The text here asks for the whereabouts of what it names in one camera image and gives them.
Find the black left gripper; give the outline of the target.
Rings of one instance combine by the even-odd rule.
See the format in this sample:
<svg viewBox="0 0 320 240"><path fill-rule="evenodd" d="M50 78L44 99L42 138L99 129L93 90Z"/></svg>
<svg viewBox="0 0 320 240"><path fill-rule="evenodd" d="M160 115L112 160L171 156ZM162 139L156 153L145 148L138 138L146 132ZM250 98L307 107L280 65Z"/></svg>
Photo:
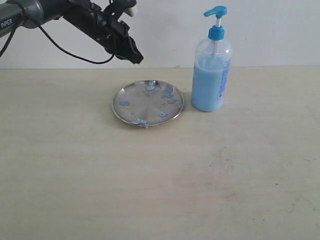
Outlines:
<svg viewBox="0 0 320 240"><path fill-rule="evenodd" d="M123 13L131 16L132 8L136 5L135 0L112 0L105 9L102 9L92 2L82 17L83 32L99 43L107 53L132 64L140 64L144 56L138 50L135 40L129 35L129 25L119 20Z"/></svg>

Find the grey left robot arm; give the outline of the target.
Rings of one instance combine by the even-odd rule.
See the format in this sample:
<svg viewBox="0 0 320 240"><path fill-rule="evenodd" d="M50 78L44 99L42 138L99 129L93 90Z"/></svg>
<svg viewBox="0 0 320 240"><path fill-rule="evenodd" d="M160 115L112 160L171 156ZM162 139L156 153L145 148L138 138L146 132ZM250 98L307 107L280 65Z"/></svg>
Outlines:
<svg viewBox="0 0 320 240"><path fill-rule="evenodd" d="M135 0L111 0L105 9L90 0L7 0L0 5L0 35L8 36L1 53L17 28L41 29L43 24L64 18L104 50L120 60L140 64L144 59L129 35L130 27L119 18L133 16Z"/></svg>

